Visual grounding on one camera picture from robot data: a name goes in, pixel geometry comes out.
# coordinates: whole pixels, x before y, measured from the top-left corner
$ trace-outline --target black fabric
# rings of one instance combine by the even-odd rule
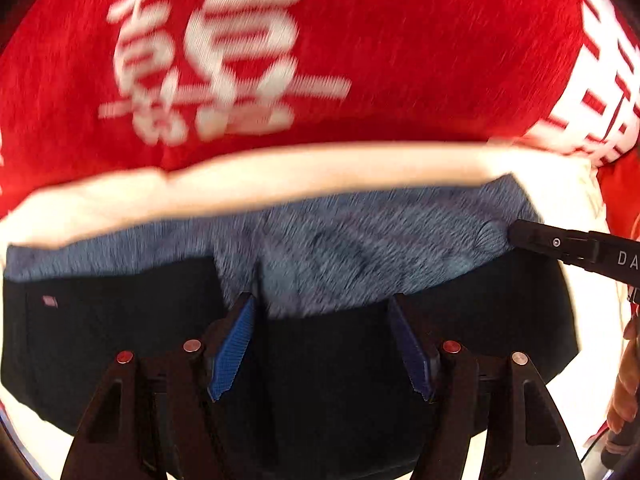
[[[527,352],[545,381],[577,354],[562,272],[544,256],[514,250],[412,298],[443,336],[482,354]],[[5,280],[4,301],[2,382],[70,433],[119,350],[175,348],[222,315],[206,259],[127,277]],[[413,391],[385,310],[382,302],[258,320],[234,386],[218,403],[236,478],[385,480],[412,469],[438,406]]]

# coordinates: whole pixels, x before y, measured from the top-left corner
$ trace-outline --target finger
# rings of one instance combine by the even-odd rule
[[[622,333],[622,337],[625,339],[635,339],[638,336],[638,324],[636,323],[636,316],[633,316],[625,326],[625,330]]]
[[[638,384],[640,384],[640,363],[636,357],[638,355],[636,353],[637,344],[638,342],[635,339],[629,341],[622,355],[620,371],[618,372],[620,383],[633,396],[638,390]]]
[[[624,424],[625,421],[618,415],[618,412],[614,410],[613,407],[609,408],[609,412],[607,413],[607,425],[609,429],[613,431],[613,433],[618,434],[622,431]]]
[[[614,410],[627,422],[632,422],[636,418],[638,412],[638,402],[636,396],[630,394],[620,382],[620,378],[616,380],[616,387],[613,392],[613,400],[611,405]]]

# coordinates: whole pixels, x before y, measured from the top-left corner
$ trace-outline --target blue gripper pad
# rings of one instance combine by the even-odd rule
[[[395,298],[389,300],[386,316],[414,390],[421,394],[424,400],[431,400],[440,369],[438,351],[434,346],[433,355],[424,354]]]
[[[240,363],[254,333],[254,322],[255,300],[249,298],[212,363],[211,382],[208,390],[213,401],[219,400],[221,395],[228,391],[234,383]]]

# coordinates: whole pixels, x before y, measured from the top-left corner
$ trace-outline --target white surface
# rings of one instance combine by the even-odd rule
[[[547,224],[608,231],[586,160],[478,144],[331,144],[258,150],[171,176],[135,170],[40,190],[0,222],[0,256],[4,261],[8,243],[55,248],[159,218],[241,211],[341,191],[477,185],[507,173],[514,174]],[[629,309],[625,289],[613,280],[577,267],[563,270],[580,353],[549,390],[581,449],[604,421]],[[41,421],[3,387],[0,399],[23,444],[53,479],[59,478],[71,437]],[[479,435],[465,480],[478,476],[482,448]]]

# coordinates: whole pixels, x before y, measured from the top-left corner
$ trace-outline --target blue gray fabric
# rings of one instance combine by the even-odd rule
[[[211,255],[228,307],[255,285],[270,317],[410,294],[509,250],[507,226],[539,221],[512,176],[479,187],[356,192],[256,212],[139,225],[58,250],[9,247],[16,282],[141,272]]]

